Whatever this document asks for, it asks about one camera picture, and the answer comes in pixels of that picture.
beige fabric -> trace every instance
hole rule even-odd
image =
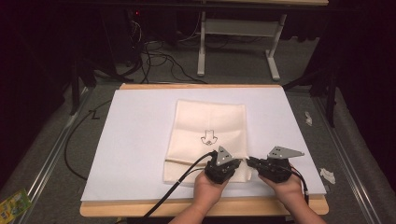
[[[179,100],[166,154],[163,180],[176,182],[207,152],[224,147],[236,159],[248,158],[247,122],[244,105],[226,105]],[[200,162],[203,168],[211,157]],[[193,183],[199,172],[183,181]],[[231,182],[246,182],[251,170],[242,161]]]

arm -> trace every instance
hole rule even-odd
[[[278,184],[261,175],[259,175],[259,178],[274,190],[276,197],[285,205],[285,208],[288,209],[296,223],[326,223],[306,204],[302,193],[301,181],[297,176],[292,175],[288,181]]]
[[[204,172],[198,174],[195,178],[192,204],[178,214],[170,223],[201,223],[206,213],[219,201],[227,183],[228,181],[222,185],[214,184],[206,177]]]

gray carpet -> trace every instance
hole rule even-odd
[[[217,49],[218,46],[223,44],[221,40],[209,41],[208,46],[210,48],[207,50],[206,56],[206,75],[202,80],[210,84],[274,84],[275,82],[270,78],[269,69],[262,54],[262,46],[268,45],[269,40],[262,39],[252,43],[248,43],[249,38],[237,40],[230,41],[225,48],[221,49]],[[154,57],[154,50],[171,54],[183,66],[189,76],[197,77],[195,74],[198,47],[193,45],[194,41],[189,42],[188,46],[187,44],[179,44],[177,49],[166,45],[157,49],[160,46],[159,44],[149,45],[152,66],[149,70],[148,80],[150,82],[178,82],[175,77],[187,80],[180,68],[174,65],[172,69],[172,63],[165,62],[161,57]],[[281,80],[276,84],[285,84],[299,77],[303,73],[316,44],[316,41],[298,43],[295,39],[281,41],[276,52],[276,64]],[[125,66],[119,65],[120,71],[125,69],[127,69]],[[131,77],[139,82],[143,79],[143,73],[138,71]],[[101,78],[98,78],[98,82],[97,87],[90,91],[91,94],[88,94],[88,100],[76,117],[75,125],[88,114],[90,109],[96,108],[101,103],[111,99],[114,90],[120,86],[117,81],[102,80]],[[342,96],[338,92],[337,105],[334,109],[335,129],[332,129],[329,128],[323,118],[320,103],[322,99],[311,98],[307,92],[308,88],[298,87],[288,91],[287,95],[318,172],[319,168],[326,168],[334,172],[336,178],[334,185],[322,179],[323,184],[329,189],[326,199],[330,206],[329,214],[323,216],[323,218],[328,223],[396,223],[396,217],[392,213],[392,211],[396,211],[394,192],[390,189],[386,178],[379,171],[369,150],[364,145],[353,119],[347,112]],[[35,183],[41,167],[46,162],[47,157],[51,155],[53,147],[57,145],[58,136],[67,121],[70,120],[70,90],[65,93],[65,98],[66,103],[48,120],[23,161],[2,188],[0,192],[1,200],[18,189],[29,189]],[[88,176],[91,169],[108,109],[109,104],[97,110],[96,117],[99,119],[92,119],[91,116],[86,118],[76,129],[68,143],[67,158],[70,165],[84,176]],[[312,116],[312,126],[305,123],[305,111]],[[361,202],[357,200],[356,190],[352,188],[353,183],[351,183],[351,178],[343,164],[343,157],[340,157],[340,146],[336,141],[337,139],[340,140],[341,146],[346,150],[357,177],[363,184],[371,200],[370,203],[374,206],[375,213],[378,215],[378,218],[375,217],[374,220],[367,217]],[[45,187],[35,197],[35,206],[26,217],[18,219],[15,223],[114,223],[115,218],[87,218],[79,214],[80,197],[85,187],[85,181],[73,175],[66,168],[62,151],[61,154],[55,156],[55,161],[48,180],[46,179],[43,182]]]

dark background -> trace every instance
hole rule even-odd
[[[368,2],[371,1],[333,0],[329,7],[360,7]],[[366,7],[363,10],[364,22],[350,15],[336,16],[331,20],[326,15],[290,15],[281,38],[298,36],[300,41],[314,39],[322,36],[329,23],[306,73],[326,66],[340,43],[349,41],[336,69],[337,86],[368,148],[396,189],[396,175],[393,173],[396,170],[396,47],[393,40],[396,26],[391,19],[396,7],[394,3],[384,5],[384,2],[375,1]],[[2,4],[1,187],[44,122],[64,102],[63,93],[70,84],[72,65],[76,60],[90,58],[112,71],[114,63],[134,60],[133,53],[117,46],[128,35],[126,23],[119,13],[122,9],[64,8],[44,0]],[[166,40],[171,45],[176,44],[176,30],[188,33],[196,23],[196,18],[190,13],[175,11],[142,11],[139,20],[148,35]],[[349,32],[356,27],[359,27],[357,38],[350,40]],[[322,89],[326,93],[327,82],[323,83]]]

black drawing on bag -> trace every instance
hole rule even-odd
[[[206,130],[205,136],[201,137],[202,142],[207,145],[211,146],[218,141],[218,138],[215,136],[215,131],[213,130]]]

